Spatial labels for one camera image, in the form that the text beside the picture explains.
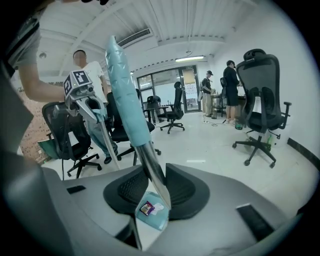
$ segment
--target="brick wall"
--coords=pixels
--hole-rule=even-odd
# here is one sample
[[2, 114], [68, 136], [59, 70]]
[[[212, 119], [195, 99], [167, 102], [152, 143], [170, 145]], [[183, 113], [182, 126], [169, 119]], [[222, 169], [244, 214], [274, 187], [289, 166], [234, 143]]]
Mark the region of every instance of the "brick wall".
[[[62, 83], [54, 83], [54, 85], [62, 86]], [[42, 115], [42, 107], [47, 103], [36, 102], [29, 99], [21, 88], [18, 90], [18, 95], [26, 108], [33, 114], [33, 119], [25, 131], [20, 143], [23, 156], [31, 158], [39, 164], [43, 164], [44, 161], [50, 159], [50, 157], [38, 145], [38, 141], [47, 140], [47, 134], [50, 133], [50, 129]]]

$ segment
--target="white wall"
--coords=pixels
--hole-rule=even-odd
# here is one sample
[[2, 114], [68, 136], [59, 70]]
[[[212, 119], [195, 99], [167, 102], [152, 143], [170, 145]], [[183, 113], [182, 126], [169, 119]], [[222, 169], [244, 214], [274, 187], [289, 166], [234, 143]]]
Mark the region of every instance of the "white wall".
[[320, 77], [317, 65], [299, 31], [279, 9], [262, 3], [213, 59], [214, 87], [228, 60], [235, 64], [254, 48], [275, 55], [280, 63], [280, 103], [291, 102], [294, 116], [290, 137], [320, 158]]

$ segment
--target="glass door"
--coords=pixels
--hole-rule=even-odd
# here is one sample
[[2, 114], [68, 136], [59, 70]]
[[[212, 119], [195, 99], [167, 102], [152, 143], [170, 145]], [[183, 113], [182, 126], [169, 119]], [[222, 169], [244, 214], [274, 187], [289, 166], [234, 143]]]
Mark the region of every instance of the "glass door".
[[196, 66], [181, 67], [179, 73], [183, 87], [184, 111], [199, 112], [201, 106], [198, 102], [199, 81]]

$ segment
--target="black shorts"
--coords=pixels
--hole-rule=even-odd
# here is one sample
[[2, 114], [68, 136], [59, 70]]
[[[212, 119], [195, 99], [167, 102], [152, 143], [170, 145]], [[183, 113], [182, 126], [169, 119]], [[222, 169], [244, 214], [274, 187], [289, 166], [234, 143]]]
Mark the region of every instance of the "black shorts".
[[238, 106], [238, 89], [237, 87], [226, 87], [226, 105]]

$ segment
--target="air conditioner vent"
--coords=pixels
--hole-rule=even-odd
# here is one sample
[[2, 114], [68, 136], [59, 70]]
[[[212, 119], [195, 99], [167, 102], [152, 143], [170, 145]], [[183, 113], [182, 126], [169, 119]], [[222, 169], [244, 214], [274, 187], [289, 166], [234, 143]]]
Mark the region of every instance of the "air conditioner vent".
[[150, 29], [149, 28], [144, 29], [144, 30], [142, 30], [138, 33], [135, 33], [135, 34], [127, 37], [126, 39], [123, 39], [122, 41], [118, 42], [118, 45], [122, 47], [122, 46], [127, 45], [128, 43], [136, 40], [136, 39], [145, 37], [146, 35], [149, 35], [149, 34], [152, 34]]

